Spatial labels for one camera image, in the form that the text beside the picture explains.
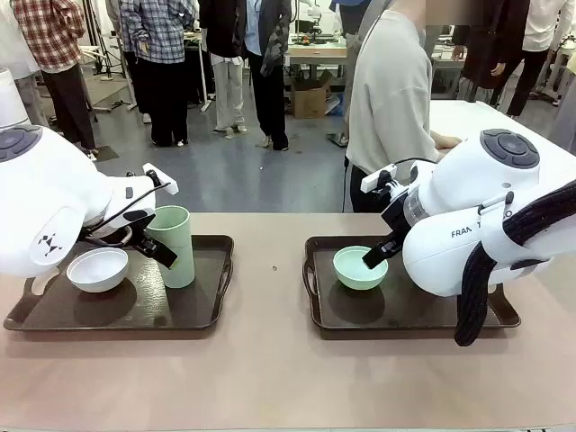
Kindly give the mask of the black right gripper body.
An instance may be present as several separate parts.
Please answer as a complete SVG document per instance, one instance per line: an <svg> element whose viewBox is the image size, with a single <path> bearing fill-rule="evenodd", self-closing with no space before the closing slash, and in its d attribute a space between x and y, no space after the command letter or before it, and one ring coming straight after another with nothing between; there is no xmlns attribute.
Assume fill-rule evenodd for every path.
<svg viewBox="0 0 576 432"><path fill-rule="evenodd" d="M403 243L411 229L404 214L404 202L407 197L407 192L403 192L395 197L381 215L382 219L391 229L391 239L397 244Z"/></svg>

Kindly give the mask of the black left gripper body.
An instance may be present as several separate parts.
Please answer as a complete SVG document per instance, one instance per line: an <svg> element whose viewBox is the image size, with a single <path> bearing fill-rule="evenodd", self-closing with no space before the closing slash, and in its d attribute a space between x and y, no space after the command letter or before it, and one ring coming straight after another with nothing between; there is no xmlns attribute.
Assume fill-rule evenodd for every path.
<svg viewBox="0 0 576 432"><path fill-rule="evenodd" d="M83 227L83 241L105 248L139 248L149 240L146 228L155 216L151 209L124 211L94 226Z"/></svg>

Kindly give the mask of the person's right hand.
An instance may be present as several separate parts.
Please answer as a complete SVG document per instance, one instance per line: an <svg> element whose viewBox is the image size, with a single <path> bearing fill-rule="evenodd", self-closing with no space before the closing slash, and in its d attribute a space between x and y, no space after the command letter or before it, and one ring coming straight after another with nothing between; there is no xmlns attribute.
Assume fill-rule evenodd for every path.
<svg viewBox="0 0 576 432"><path fill-rule="evenodd" d="M446 136L442 134L431 134L435 147L437 150L449 150L455 148L462 140L454 136Z"/></svg>

